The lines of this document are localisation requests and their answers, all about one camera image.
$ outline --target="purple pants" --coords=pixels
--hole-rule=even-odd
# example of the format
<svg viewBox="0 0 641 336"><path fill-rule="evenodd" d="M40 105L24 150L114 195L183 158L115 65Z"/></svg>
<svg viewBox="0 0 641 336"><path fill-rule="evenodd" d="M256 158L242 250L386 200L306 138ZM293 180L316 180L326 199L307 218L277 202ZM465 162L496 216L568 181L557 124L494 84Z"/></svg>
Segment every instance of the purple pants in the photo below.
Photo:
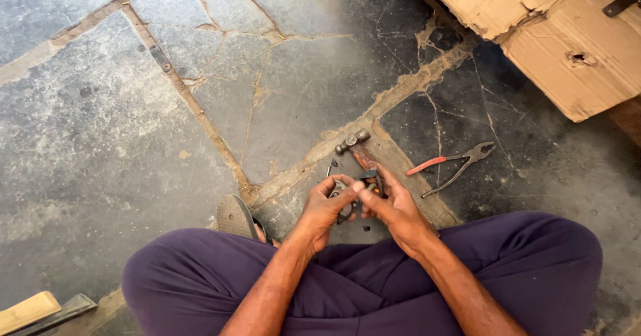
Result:
<svg viewBox="0 0 641 336"><path fill-rule="evenodd" d="M441 239L533 336L579 335L603 256L586 227L515 212L441 230ZM216 335L276 248L205 229L170 232L136 252L123 294L146 335ZM423 268L394 243L328 247L309 264L283 335L462 335Z"/></svg>

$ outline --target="sandal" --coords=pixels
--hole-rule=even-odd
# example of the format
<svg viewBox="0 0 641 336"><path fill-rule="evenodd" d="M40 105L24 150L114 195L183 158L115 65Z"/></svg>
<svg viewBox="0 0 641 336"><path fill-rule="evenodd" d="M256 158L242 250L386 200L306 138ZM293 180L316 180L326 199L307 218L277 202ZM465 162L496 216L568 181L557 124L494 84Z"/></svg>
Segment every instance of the sandal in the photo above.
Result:
<svg viewBox="0 0 641 336"><path fill-rule="evenodd" d="M235 194L227 195L220 200L216 212L216 221L218 222L218 230L221 232L260 240L254 227L254 224L256 224L265 235L265 243L274 244L260 221L251 217L245 202Z"/></svg>

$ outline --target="pliers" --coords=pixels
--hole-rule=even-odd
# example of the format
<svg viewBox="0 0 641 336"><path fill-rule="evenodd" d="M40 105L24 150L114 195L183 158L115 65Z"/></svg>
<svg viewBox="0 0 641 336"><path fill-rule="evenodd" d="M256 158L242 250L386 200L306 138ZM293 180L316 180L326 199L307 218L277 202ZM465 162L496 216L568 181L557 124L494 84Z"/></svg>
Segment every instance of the pliers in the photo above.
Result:
<svg viewBox="0 0 641 336"><path fill-rule="evenodd" d="M415 174L417 172L421 172L421 170L424 170L424 169L428 168L431 165L436 165L438 163L442 163L442 162L449 161L449 160L456 160L458 158L469 157L469 160L467 160L467 162L465 162L461 166L461 168L458 171L456 171L456 174L454 175L454 177L450 178L449 181L447 181L444 184L440 185L436 189L433 189L432 191L429 191L428 193L426 193L423 196L421 196L421 198L426 198L429 195L431 195L432 193L437 193L438 191L441 191L445 187L449 186L452 182L454 182L454 180L456 178L458 178L458 176L461 175L461 173L463 173L463 171L466 168L469 167L469 165L471 165L472 163L474 163L474 162L476 162L478 160L483 160L495 148L496 148L496 146L494 145L494 142L479 143L479 144L476 145L476 147L472 148L471 150L469 150L468 152L465 152L463 154L458 154L456 156L449 156L449 157L440 156L440 157L437 157L437 158L432 158L429 161L423 162L420 165L418 165L417 167L414 167L411 170L405 172L405 176L410 176L410 175L413 175L413 174Z"/></svg>

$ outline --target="hole in cardboard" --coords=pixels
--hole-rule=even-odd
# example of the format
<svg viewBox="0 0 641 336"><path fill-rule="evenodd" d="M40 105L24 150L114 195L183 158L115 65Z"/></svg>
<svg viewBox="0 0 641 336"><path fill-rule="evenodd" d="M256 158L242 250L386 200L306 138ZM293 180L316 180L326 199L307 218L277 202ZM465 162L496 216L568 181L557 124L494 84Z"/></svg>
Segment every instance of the hole in cardboard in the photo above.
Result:
<svg viewBox="0 0 641 336"><path fill-rule="evenodd" d="M570 61L571 67L594 66L599 62L595 56L586 52L569 51L565 53L565 57Z"/></svg>

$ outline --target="wooden stick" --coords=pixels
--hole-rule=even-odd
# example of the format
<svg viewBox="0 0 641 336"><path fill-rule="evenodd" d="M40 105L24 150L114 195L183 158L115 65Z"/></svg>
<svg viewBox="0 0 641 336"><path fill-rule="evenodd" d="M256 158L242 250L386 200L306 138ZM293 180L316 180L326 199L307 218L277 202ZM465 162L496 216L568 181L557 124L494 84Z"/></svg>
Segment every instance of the wooden stick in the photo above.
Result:
<svg viewBox="0 0 641 336"><path fill-rule="evenodd" d="M16 306L0 311L0 336L53 315L62 308L49 291L32 296Z"/></svg>

